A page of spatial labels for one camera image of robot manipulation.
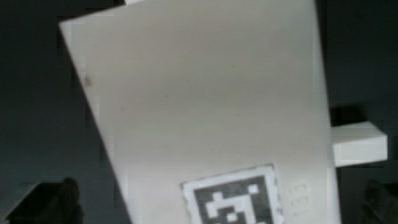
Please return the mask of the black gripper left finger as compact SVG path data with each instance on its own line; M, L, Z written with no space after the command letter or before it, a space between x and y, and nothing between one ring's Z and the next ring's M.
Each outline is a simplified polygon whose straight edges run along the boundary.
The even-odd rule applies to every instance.
M73 178L41 182L3 214L2 224L83 224L80 188Z

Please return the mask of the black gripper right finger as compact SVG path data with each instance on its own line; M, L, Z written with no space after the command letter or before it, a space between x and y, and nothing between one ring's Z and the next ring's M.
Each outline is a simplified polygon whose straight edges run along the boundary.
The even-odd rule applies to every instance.
M368 181L361 224L398 224L398 183Z

